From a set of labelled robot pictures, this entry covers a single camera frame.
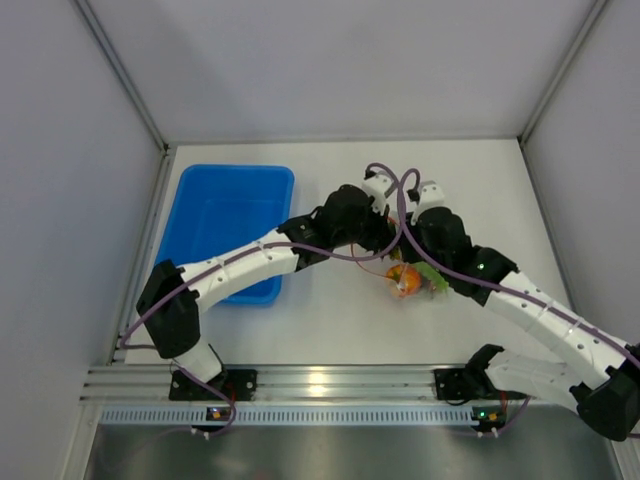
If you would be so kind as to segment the clear zip top bag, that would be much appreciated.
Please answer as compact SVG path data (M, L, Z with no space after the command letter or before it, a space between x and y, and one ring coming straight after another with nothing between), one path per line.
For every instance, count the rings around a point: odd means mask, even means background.
M389 259L391 265L384 272L371 270L361 261L355 264L367 274L383 279L391 295L398 300L419 294L434 298L448 293L449 283L436 268L425 261L406 261L399 246L391 251Z

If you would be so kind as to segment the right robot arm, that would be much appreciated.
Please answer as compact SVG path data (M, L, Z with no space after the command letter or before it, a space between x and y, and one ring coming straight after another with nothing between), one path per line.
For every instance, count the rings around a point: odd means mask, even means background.
M639 422L638 346L554 300L497 250L473 244L447 207L408 215L403 233L456 293L511 321L558 358L537 360L485 345L467 363L471 392L522 393L572 411L609 440L633 437Z

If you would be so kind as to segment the fake pineapple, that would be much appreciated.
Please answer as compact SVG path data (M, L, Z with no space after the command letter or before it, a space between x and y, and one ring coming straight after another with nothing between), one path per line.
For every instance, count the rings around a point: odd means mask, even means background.
M403 262L404 256L402 252L402 237L399 237L398 240L395 240L398 233L397 225L393 222L388 222L386 224L386 233L387 239L384 241L384 245L388 246L389 244L393 244L393 247L386 254L386 257L389 260Z

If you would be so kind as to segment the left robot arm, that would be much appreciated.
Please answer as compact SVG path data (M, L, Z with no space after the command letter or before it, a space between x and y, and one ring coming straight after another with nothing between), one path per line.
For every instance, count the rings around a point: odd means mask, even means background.
M158 263L136 311L159 357L190 376L202 398L219 397L226 386L225 367L202 337L201 314L264 280L339 258L340 248L348 245L359 245L373 258L387 254L398 239L387 220L392 191L375 179L361 186L345 184L311 213L285 221L246 246L197 263Z

